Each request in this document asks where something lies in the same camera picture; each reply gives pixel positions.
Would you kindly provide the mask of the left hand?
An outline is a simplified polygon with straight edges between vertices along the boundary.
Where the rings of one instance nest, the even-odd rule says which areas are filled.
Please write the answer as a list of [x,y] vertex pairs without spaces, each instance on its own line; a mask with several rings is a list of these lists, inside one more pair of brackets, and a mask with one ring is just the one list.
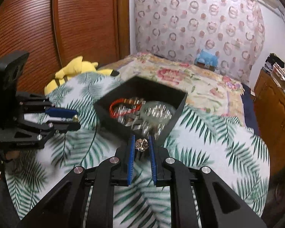
[[5,161],[5,162],[16,159],[19,157],[19,155],[20,155],[20,151],[4,152],[2,149],[0,149],[0,160]]

